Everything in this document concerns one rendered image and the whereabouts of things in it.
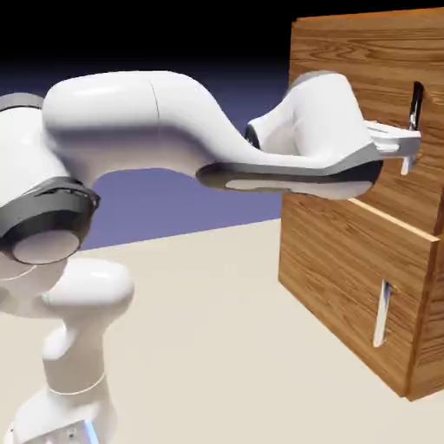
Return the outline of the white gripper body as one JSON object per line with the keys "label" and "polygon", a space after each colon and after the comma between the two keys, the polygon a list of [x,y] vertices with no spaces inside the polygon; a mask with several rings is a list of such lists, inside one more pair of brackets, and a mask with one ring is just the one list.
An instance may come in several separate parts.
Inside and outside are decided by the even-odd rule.
{"label": "white gripper body", "polygon": [[421,145],[421,132],[406,128],[365,121],[371,142],[363,149],[364,160],[415,157]]}

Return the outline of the light wood cabinet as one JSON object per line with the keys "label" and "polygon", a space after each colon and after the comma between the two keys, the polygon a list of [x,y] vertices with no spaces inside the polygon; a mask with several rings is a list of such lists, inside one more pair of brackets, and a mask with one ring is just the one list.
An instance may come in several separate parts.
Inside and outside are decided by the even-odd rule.
{"label": "light wood cabinet", "polygon": [[296,20],[290,75],[345,74],[364,116],[403,127],[424,86],[411,172],[387,160],[360,199],[287,194],[278,277],[398,395],[444,389],[444,2]]}

